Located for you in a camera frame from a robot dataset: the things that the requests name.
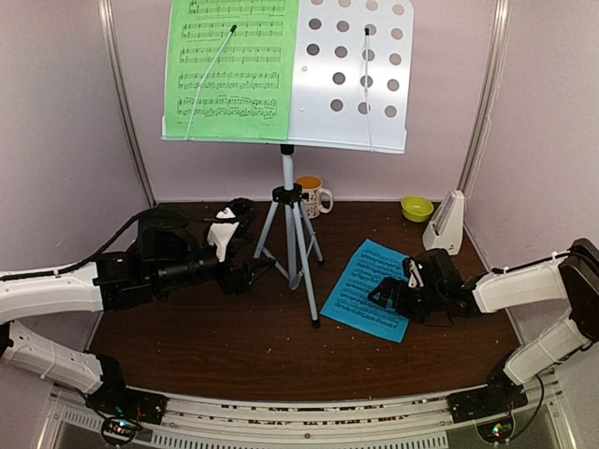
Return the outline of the patterned mug with orange inside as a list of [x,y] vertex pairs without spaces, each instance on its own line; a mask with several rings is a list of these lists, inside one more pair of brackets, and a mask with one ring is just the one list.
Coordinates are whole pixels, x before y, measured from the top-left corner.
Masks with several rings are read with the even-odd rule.
[[310,219],[321,214],[328,214],[334,207],[332,192],[323,186],[323,181],[316,176],[302,176],[296,179],[303,193],[303,202]]

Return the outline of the small green bowl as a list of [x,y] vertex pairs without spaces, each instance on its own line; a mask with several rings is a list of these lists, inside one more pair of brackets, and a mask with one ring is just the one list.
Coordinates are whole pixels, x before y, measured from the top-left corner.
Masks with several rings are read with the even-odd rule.
[[434,212],[434,205],[422,196],[406,196],[401,201],[403,217],[413,223],[426,222]]

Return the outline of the light blue music stand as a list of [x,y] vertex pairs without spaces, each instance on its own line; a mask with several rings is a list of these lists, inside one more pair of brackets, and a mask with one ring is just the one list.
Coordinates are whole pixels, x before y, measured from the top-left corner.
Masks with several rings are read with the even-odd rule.
[[284,183],[270,214],[285,213],[291,288],[313,285],[310,259],[321,258],[295,183],[299,146],[401,154],[413,48],[409,1],[296,1],[299,4],[288,135],[279,147]]

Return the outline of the green sheet music page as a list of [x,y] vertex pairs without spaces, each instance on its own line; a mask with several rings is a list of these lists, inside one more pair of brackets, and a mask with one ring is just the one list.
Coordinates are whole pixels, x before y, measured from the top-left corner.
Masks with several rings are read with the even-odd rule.
[[171,4],[162,137],[267,142],[288,135],[299,4]]

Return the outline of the front aluminium rail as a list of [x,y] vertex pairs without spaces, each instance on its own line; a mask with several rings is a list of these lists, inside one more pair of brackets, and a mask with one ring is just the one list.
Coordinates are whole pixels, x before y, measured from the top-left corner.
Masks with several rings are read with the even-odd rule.
[[448,393],[330,402],[167,394],[159,424],[130,448],[576,448],[556,376],[526,385],[527,405],[457,422]]

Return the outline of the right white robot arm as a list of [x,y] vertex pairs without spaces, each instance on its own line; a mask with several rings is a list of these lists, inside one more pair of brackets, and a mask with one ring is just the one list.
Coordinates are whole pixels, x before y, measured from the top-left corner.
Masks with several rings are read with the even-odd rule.
[[385,277],[369,294],[378,307],[392,308],[416,323],[435,312],[448,318],[486,313],[549,300],[564,300],[565,315],[535,340],[519,347],[480,392],[480,405],[500,412],[516,396],[515,385],[598,341],[598,249],[575,240],[562,253],[514,268],[495,268],[464,281],[445,249],[431,249],[402,262],[400,279]]

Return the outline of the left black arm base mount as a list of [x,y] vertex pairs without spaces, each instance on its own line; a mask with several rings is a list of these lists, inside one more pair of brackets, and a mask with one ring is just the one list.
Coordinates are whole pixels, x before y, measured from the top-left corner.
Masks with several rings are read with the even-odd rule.
[[106,355],[96,358],[102,369],[101,385],[94,393],[85,394],[85,405],[102,419],[100,434],[105,442],[114,446],[129,444],[144,424],[160,425],[168,399],[128,387],[114,358]]

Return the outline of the blue paper sheet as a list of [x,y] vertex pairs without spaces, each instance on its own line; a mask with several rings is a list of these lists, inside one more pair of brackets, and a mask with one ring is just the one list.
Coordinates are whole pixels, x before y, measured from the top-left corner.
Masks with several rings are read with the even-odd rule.
[[405,259],[402,253],[370,239],[364,240],[351,256],[321,314],[377,338],[401,343],[409,320],[389,306],[376,305],[368,299],[368,294],[385,277],[403,281],[402,262]]

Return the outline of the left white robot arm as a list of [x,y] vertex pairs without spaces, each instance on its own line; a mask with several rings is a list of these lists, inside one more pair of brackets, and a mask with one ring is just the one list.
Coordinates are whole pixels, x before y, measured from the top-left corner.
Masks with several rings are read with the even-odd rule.
[[115,415],[129,413],[135,397],[116,360],[69,349],[33,332],[22,319],[63,311],[125,311],[205,282],[215,282],[225,294],[242,294],[274,265],[263,257],[234,263],[254,218],[251,203],[234,201],[206,219],[206,236],[197,240],[189,229],[191,218],[153,208],[116,232],[120,237],[131,226],[137,229],[122,252],[103,245],[70,266],[2,274],[2,363],[96,396]]

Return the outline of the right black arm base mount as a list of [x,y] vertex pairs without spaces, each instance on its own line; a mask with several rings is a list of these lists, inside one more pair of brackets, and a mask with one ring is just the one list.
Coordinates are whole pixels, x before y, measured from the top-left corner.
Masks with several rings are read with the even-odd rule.
[[509,413],[528,404],[521,384],[515,384],[502,369],[494,369],[487,384],[447,397],[447,404],[455,424],[478,420],[501,413]]

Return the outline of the white metronome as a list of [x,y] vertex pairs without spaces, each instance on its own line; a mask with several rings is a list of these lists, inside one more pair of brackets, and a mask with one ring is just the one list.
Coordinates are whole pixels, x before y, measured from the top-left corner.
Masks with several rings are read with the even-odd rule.
[[464,212],[463,192],[449,192],[427,223],[422,235],[424,249],[445,249],[450,255],[457,255],[463,239]]

